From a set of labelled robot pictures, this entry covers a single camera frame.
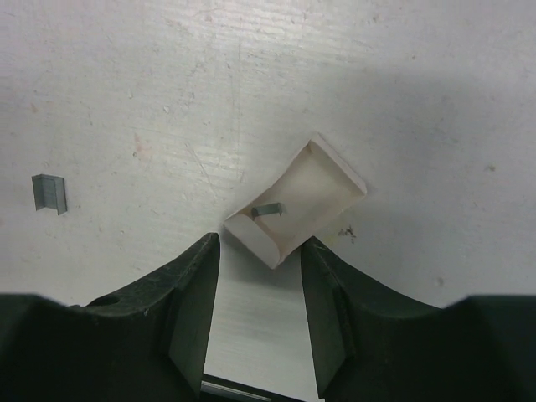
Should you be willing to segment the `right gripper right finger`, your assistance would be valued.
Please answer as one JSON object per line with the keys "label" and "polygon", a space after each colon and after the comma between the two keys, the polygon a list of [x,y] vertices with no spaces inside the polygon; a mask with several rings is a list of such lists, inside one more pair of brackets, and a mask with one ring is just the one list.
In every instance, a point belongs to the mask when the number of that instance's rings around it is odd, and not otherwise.
{"label": "right gripper right finger", "polygon": [[433,307],[314,238],[301,247],[301,273],[321,399],[534,400],[533,296],[469,296]]}

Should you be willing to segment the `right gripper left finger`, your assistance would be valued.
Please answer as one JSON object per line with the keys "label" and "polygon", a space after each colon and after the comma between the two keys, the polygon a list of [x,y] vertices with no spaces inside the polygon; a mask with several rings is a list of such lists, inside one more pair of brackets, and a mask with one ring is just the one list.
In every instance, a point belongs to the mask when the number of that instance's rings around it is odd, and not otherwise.
{"label": "right gripper left finger", "polygon": [[219,260],[208,233],[84,307],[2,295],[2,400],[198,400]]}

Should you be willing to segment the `small cardboard tray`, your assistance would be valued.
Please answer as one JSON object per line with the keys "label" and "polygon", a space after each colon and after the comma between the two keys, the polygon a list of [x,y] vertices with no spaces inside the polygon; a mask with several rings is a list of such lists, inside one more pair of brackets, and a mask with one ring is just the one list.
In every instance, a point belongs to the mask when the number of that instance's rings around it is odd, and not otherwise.
{"label": "small cardboard tray", "polygon": [[[224,228],[271,269],[367,194],[365,182],[315,134],[259,195],[239,207]],[[251,208],[280,202],[282,216],[253,220]]]}

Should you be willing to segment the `grey staple strip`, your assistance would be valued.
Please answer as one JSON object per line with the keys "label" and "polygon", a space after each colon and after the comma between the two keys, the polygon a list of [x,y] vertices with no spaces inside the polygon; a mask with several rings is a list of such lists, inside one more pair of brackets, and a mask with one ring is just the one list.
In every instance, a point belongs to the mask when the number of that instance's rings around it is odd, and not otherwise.
{"label": "grey staple strip", "polygon": [[37,210],[55,209],[58,215],[68,211],[65,180],[59,176],[32,176],[34,204]]}

